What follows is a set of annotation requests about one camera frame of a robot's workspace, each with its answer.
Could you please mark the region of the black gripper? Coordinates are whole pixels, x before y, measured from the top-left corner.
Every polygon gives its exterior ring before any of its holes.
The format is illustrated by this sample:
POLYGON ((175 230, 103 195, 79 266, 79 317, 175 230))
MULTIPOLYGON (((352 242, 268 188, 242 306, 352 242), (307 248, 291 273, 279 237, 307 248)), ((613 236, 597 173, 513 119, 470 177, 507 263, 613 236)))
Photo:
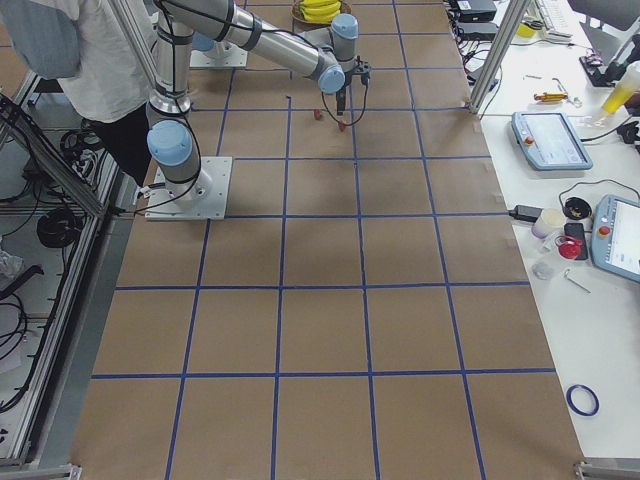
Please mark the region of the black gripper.
POLYGON ((343 113, 346 109, 346 95, 347 87, 349 87, 353 79, 358 77, 360 83, 368 88, 371 78, 371 67, 367 61, 362 60, 360 57, 355 57, 350 68, 345 71, 345 83, 344 87, 335 93, 336 112, 343 113))

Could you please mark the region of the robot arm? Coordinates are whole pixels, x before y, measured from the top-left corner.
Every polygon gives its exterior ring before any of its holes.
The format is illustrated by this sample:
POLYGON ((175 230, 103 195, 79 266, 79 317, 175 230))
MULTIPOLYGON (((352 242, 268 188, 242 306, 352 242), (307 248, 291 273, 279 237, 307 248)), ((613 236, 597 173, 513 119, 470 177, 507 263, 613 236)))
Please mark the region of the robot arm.
POLYGON ((241 49, 310 78, 353 68, 358 23, 350 14, 338 15, 327 27, 296 34, 234 1, 178 1, 169 10, 196 32, 194 47, 212 58, 241 49))
POLYGON ((186 186, 178 196, 198 189, 200 161, 197 143, 188 127, 190 109, 187 75, 195 33, 214 42, 228 41, 238 48, 254 52, 275 64, 314 80, 320 91, 336 97, 336 114, 345 110, 346 88, 359 76, 367 85, 369 64, 356 55, 359 36, 357 19, 340 6, 331 10, 329 24, 323 28, 296 34, 262 20, 233 1, 157 1, 160 11, 157 46, 153 60, 153 88, 146 107, 148 127, 140 144, 148 158, 155 124, 165 122, 178 138, 186 140, 181 166, 186 169, 166 181, 186 186))

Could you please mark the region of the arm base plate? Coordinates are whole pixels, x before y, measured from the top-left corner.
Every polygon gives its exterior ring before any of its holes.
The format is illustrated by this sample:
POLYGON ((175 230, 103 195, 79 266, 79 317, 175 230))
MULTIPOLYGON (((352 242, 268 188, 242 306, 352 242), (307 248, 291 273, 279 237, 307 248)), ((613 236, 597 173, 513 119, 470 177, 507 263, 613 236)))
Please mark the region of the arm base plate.
POLYGON ((232 166, 231 157, 204 156, 200 175, 192 188, 190 183, 167 183, 157 168, 154 182, 163 186, 151 191, 149 208, 143 214, 149 220, 158 221, 223 220, 232 166))
POLYGON ((227 70, 244 69, 248 53, 229 42, 214 42, 211 45, 196 46, 192 49, 190 68, 227 70))

